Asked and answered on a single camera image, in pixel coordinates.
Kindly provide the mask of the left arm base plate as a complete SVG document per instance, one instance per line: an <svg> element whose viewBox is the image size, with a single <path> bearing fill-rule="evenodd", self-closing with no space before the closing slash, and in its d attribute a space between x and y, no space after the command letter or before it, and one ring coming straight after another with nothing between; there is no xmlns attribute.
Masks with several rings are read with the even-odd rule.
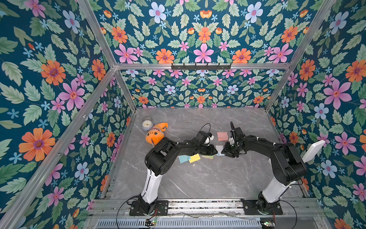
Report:
<svg viewBox="0 0 366 229"><path fill-rule="evenodd" d="M167 216L169 201L156 200L148 204L144 200L135 200L132 202L130 216Z"/></svg>

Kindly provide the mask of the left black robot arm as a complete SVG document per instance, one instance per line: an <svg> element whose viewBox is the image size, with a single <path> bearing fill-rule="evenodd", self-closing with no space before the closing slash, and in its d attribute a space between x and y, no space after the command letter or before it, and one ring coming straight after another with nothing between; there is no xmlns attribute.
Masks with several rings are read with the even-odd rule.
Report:
<svg viewBox="0 0 366 229"><path fill-rule="evenodd" d="M162 177L169 171L177 157L192 158L195 155L213 156L217 154L217 150L211 144L213 139L213 134L202 130L193 139L183 142L172 141L164 134L149 132L146 141L152 144L153 148L145 157L147 179L139 196L141 205L152 207L156 203Z"/></svg>

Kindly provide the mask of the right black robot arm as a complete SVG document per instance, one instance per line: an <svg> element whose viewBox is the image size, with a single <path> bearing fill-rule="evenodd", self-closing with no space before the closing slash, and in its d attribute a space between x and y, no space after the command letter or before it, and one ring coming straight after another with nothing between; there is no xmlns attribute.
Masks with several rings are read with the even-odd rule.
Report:
<svg viewBox="0 0 366 229"><path fill-rule="evenodd" d="M231 137L226 142L222 154L238 158L248 151L254 151L270 159L274 177L258 194L258 199L252 206L260 214L268 214L276 208L288 188L307 173L307 166L292 143L275 143L255 135L245 135L241 128L234 126L233 122L230 125Z"/></svg>

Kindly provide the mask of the green memo pad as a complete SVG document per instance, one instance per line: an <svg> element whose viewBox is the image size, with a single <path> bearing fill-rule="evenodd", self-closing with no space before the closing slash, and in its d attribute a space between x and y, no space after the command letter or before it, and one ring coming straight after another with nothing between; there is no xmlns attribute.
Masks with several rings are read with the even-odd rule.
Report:
<svg viewBox="0 0 366 229"><path fill-rule="evenodd" d="M202 155L202 157L204 157L204 158L208 158L208 159L214 159L214 156L206 156L206 155Z"/></svg>

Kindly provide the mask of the blue memo pad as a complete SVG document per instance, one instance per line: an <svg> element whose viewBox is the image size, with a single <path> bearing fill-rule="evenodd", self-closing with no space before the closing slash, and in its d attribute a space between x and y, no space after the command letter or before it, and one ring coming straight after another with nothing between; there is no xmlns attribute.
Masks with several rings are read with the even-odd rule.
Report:
<svg viewBox="0 0 366 229"><path fill-rule="evenodd" d="M179 162L181 164L185 163L185 162L189 162L191 160L191 157L190 156L187 156L187 155L181 155L178 157L179 159Z"/></svg>

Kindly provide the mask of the pale white memo pad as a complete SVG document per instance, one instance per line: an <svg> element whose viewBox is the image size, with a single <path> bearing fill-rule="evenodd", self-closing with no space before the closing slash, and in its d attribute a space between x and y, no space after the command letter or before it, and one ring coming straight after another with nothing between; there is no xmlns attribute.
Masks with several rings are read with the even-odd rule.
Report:
<svg viewBox="0 0 366 229"><path fill-rule="evenodd" d="M217 155L218 156L225 156L223 154L223 149L224 149L224 146L215 146L216 150L217 150Z"/></svg>

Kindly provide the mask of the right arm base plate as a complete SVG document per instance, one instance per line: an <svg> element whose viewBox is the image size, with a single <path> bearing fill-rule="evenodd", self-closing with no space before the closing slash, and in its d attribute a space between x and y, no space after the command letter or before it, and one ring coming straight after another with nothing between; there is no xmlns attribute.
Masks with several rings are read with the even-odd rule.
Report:
<svg viewBox="0 0 366 229"><path fill-rule="evenodd" d="M279 201L267 203L265 199L240 199L243 203L245 215L283 215Z"/></svg>

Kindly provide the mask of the pink memo pad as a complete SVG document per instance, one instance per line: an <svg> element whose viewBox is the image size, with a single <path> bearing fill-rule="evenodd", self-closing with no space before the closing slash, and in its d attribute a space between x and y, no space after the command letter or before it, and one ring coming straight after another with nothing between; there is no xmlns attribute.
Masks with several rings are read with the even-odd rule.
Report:
<svg viewBox="0 0 366 229"><path fill-rule="evenodd" d="M218 141L227 141L229 139L227 132L217 132Z"/></svg>

